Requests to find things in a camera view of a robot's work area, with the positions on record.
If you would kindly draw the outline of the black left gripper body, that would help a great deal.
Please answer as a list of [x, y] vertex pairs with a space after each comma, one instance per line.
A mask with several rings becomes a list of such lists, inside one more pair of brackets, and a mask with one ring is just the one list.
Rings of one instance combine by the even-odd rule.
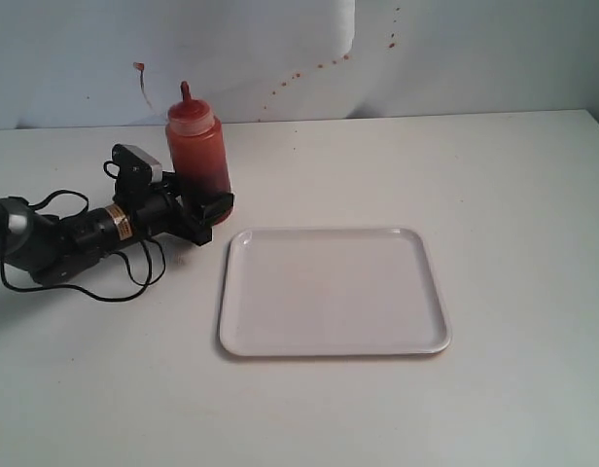
[[179, 195], [174, 180], [148, 186], [139, 199], [116, 192], [114, 202], [102, 209], [109, 219], [110, 235], [117, 243], [134, 243], [159, 234], [192, 241], [193, 232]]

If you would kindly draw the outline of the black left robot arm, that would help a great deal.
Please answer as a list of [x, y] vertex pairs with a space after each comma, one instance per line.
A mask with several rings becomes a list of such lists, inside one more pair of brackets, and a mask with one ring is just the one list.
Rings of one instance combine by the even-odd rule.
[[121, 169], [115, 179], [113, 203], [60, 218], [40, 214], [54, 198], [37, 204], [24, 198], [0, 198], [0, 264], [27, 272], [43, 286], [61, 285], [112, 254], [140, 241], [170, 234], [197, 246], [212, 240], [212, 227], [233, 207], [234, 195], [198, 194], [195, 212], [179, 201], [178, 177], [164, 171], [153, 176]]

